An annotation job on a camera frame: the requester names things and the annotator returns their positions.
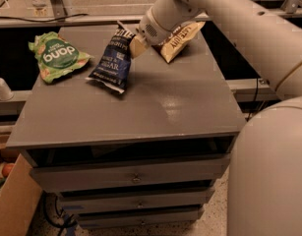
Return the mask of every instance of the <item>green bag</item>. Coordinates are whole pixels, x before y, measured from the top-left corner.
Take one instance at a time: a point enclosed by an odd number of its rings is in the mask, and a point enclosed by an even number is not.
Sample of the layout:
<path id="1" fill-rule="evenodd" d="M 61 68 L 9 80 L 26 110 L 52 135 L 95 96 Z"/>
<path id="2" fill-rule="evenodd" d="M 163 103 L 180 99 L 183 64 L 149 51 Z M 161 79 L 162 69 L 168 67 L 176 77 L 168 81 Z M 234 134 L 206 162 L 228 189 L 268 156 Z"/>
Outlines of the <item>green bag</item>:
<path id="1" fill-rule="evenodd" d="M 89 54 L 79 51 L 54 31 L 37 35 L 34 42 L 29 42 L 29 49 L 38 61 L 41 77 L 49 84 L 84 67 L 91 59 Z"/>

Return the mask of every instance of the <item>white machine part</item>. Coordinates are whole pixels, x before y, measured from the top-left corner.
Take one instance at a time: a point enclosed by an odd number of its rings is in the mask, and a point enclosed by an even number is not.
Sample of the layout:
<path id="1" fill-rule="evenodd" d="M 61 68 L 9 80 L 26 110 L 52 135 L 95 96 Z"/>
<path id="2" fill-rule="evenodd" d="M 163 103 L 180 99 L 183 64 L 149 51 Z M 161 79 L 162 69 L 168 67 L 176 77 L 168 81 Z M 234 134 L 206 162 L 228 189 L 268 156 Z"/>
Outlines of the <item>white machine part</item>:
<path id="1" fill-rule="evenodd" d="M 232 150 L 228 235 L 302 235 L 302 29 L 251 0 L 157 0 L 140 22 L 149 45 L 202 10 L 281 100 Z"/>

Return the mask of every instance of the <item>white bottle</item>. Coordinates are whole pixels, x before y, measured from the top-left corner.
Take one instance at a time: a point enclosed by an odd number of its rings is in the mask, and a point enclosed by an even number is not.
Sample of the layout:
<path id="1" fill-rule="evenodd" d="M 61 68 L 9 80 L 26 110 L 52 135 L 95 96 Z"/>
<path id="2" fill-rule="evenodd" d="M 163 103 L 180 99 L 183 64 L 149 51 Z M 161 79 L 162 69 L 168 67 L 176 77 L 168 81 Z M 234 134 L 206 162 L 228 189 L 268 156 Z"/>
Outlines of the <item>white bottle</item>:
<path id="1" fill-rule="evenodd" d="M 0 100 L 9 100 L 14 96 L 6 82 L 0 78 Z"/>

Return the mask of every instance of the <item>desk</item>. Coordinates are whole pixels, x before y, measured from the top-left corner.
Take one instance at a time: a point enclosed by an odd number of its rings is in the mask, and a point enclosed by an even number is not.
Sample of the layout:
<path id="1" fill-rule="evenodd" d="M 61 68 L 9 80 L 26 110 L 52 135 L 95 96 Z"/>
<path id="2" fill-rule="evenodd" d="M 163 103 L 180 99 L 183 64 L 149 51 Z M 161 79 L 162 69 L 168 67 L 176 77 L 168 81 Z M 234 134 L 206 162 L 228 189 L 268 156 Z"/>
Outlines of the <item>desk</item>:
<path id="1" fill-rule="evenodd" d="M 169 65 L 151 48 L 133 60 L 123 95 L 87 82 L 115 30 L 60 30 L 94 58 L 37 79 L 7 147 L 84 228 L 196 220 L 244 117 L 200 33 Z"/>

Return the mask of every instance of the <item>snack bag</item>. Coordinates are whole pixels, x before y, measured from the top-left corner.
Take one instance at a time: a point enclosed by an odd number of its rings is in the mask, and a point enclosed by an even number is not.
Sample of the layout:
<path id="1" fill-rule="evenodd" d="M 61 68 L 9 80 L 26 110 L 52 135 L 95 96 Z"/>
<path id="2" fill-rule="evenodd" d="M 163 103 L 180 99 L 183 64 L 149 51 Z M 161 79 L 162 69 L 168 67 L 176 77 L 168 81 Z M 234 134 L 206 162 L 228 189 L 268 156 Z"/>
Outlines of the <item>snack bag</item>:
<path id="1" fill-rule="evenodd" d="M 205 22 L 193 22 L 186 26 L 178 27 L 168 39 L 152 47 L 167 63 L 170 63 L 195 37 L 204 24 Z"/>
<path id="2" fill-rule="evenodd" d="M 37 35 L 34 42 L 29 42 L 30 51 L 38 61 L 40 75 L 47 83 L 84 67 L 91 56 L 51 31 Z"/>
<path id="3" fill-rule="evenodd" d="M 112 36 L 104 53 L 87 80 L 97 80 L 110 89 L 123 93 L 131 67 L 130 42 L 134 34 L 118 23 L 118 29 Z"/>

